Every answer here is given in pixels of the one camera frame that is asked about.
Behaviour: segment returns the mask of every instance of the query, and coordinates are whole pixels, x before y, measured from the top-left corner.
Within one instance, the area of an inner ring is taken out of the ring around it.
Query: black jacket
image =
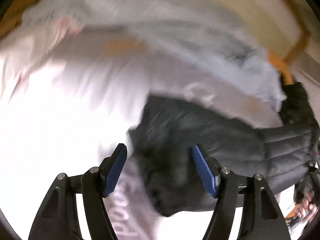
[[[193,103],[155,96],[130,136],[147,194],[164,216],[214,209],[216,200],[205,192],[190,154],[195,144],[236,174],[261,173],[274,194],[302,180],[316,159],[308,124],[257,130]]]

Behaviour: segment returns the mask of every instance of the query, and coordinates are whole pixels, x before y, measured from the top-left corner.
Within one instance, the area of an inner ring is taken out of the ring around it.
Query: hand
[[[306,197],[303,198],[302,202],[297,206],[296,214],[298,217],[303,218],[303,222],[311,222],[314,217],[316,216],[319,208],[316,206],[316,204],[311,204],[314,197],[314,193],[309,191],[306,194]]]

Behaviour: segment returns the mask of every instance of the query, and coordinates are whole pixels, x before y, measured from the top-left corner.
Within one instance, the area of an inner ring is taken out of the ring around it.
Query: blue gripper pad
[[[108,162],[113,162],[109,172],[105,176],[106,186],[103,191],[105,196],[109,196],[117,185],[124,163],[127,160],[127,147],[124,144],[118,144]]]
[[[193,160],[196,164],[198,173],[200,175],[202,184],[207,193],[215,197],[217,195],[217,186],[215,176],[212,174],[206,160],[204,159],[199,146],[196,145],[192,148]]]

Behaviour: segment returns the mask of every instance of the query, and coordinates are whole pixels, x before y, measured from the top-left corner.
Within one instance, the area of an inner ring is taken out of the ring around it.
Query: metal screw
[[[58,178],[58,179],[64,179],[65,176],[66,176],[66,175],[65,175],[64,173],[60,173],[60,174],[57,176],[57,178]]]
[[[92,167],[91,169],[90,169],[90,172],[91,173],[97,173],[99,171],[99,167]]]
[[[259,173],[257,173],[257,174],[255,174],[255,176],[254,176],[257,180],[262,180],[262,175],[261,174],[259,174]]]
[[[229,173],[230,173],[230,169],[227,168],[227,167],[223,167],[223,168],[221,169],[221,171],[222,171],[224,174],[229,174]]]

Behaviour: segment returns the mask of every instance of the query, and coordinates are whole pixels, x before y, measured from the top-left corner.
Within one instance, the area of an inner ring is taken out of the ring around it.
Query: clothing pile
[[[27,239],[52,178],[98,166],[118,143],[130,158],[104,204],[120,240],[168,239],[158,227],[177,212],[214,210],[195,144],[239,175],[261,173],[287,214],[295,203],[284,192],[295,187],[296,201],[320,192],[309,173],[319,126],[303,85],[270,55],[208,0],[40,1],[0,42],[8,222]],[[7,176],[13,165],[20,173]]]

